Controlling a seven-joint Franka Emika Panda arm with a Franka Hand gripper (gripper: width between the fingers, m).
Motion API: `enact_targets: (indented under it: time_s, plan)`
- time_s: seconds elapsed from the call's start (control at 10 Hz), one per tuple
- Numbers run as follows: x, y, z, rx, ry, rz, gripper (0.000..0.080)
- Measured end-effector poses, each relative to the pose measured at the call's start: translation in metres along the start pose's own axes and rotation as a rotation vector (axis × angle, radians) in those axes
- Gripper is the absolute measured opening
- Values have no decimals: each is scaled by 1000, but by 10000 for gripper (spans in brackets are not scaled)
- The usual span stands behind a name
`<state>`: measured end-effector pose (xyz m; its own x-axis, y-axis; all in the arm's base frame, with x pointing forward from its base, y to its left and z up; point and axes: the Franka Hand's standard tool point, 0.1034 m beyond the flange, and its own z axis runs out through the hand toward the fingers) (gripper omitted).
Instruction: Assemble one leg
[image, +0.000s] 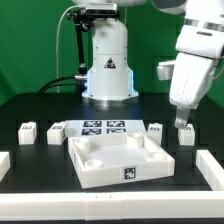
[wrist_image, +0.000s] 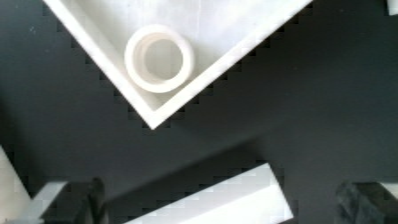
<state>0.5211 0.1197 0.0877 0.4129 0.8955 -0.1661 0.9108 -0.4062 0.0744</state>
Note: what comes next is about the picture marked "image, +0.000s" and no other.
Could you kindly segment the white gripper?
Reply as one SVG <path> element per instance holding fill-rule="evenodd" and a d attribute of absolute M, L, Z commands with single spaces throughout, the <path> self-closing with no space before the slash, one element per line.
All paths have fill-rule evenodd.
<path fill-rule="evenodd" d="M 190 110 L 196 107 L 210 89 L 217 61 L 179 53 L 171 80 L 169 100 L 177 107 L 175 127 L 185 129 Z"/>

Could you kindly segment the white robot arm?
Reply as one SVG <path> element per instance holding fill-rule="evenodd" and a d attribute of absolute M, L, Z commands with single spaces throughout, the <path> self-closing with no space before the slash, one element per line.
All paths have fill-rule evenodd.
<path fill-rule="evenodd" d="M 157 67 L 158 77 L 171 81 L 169 101 L 177 107 L 175 126 L 184 128 L 224 57 L 224 0 L 72 0 L 80 8 L 81 27 L 93 31 L 94 59 L 83 97 L 112 102 L 138 95 L 126 62 L 127 29 L 117 17 L 120 7 L 146 1 L 161 12 L 184 17 L 175 46 L 177 57 Z"/>

